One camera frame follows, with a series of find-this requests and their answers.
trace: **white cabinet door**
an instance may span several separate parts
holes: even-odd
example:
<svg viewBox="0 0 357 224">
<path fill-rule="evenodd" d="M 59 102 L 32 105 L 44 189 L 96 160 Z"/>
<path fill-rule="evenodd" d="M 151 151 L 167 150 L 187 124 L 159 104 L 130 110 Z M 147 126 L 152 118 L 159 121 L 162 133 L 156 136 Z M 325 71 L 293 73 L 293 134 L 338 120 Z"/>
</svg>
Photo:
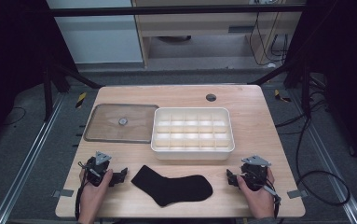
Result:
<svg viewBox="0 0 357 224">
<path fill-rule="evenodd" d="M 50 8 L 131 7 L 130 0 L 47 0 Z M 76 64 L 142 63 L 133 16 L 56 17 Z"/>
</svg>

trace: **black sock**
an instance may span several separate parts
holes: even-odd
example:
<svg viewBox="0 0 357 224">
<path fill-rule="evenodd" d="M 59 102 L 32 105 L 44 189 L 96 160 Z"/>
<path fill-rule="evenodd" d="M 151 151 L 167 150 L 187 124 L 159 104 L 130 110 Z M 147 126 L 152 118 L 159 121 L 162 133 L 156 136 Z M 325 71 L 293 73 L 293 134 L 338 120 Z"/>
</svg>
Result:
<svg viewBox="0 0 357 224">
<path fill-rule="evenodd" d="M 213 187 L 202 175 L 168 178 L 146 165 L 131 183 L 149 194 L 160 206 L 179 202 L 199 202 L 213 194 Z"/>
</svg>

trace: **round hole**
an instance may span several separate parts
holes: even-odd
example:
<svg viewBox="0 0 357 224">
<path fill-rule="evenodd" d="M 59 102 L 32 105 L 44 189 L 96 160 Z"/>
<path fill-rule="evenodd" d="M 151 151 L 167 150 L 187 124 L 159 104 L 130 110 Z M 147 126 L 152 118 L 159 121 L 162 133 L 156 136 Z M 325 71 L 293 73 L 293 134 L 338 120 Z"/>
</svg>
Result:
<svg viewBox="0 0 357 224">
<path fill-rule="evenodd" d="M 128 123 L 128 120 L 125 118 L 119 120 L 120 125 L 126 125 L 127 123 Z"/>
<path fill-rule="evenodd" d="M 216 100 L 216 96 L 214 94 L 211 94 L 211 93 L 206 95 L 205 98 L 210 102 L 214 102 Z"/>
</svg>

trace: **white plastic organizer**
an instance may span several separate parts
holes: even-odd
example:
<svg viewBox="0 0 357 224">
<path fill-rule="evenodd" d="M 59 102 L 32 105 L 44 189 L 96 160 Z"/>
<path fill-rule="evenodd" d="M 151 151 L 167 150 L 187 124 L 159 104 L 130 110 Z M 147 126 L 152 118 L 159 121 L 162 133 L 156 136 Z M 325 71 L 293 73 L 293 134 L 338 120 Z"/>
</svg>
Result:
<svg viewBox="0 0 357 224">
<path fill-rule="evenodd" d="M 226 160 L 234 149 L 229 113 L 214 107 L 159 108 L 151 148 L 160 160 Z"/>
</svg>

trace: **cabinet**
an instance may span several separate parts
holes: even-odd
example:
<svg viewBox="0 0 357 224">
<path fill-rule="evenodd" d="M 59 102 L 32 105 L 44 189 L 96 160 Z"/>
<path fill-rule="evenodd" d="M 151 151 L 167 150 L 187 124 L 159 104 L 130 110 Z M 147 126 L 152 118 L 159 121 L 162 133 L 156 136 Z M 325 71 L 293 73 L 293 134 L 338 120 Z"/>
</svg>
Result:
<svg viewBox="0 0 357 224">
<path fill-rule="evenodd" d="M 130 0 L 47 0 L 50 8 L 131 7 Z M 143 63 L 133 16 L 56 17 L 78 70 Z"/>
<path fill-rule="evenodd" d="M 247 5 L 250 0 L 131 0 L 134 7 Z M 275 4 L 303 3 L 305 0 L 278 0 Z M 251 37 L 254 56 L 267 61 L 274 35 L 292 35 L 300 12 L 213 13 L 135 16 L 144 63 L 147 64 L 152 36 L 227 35 L 241 32 Z"/>
</svg>

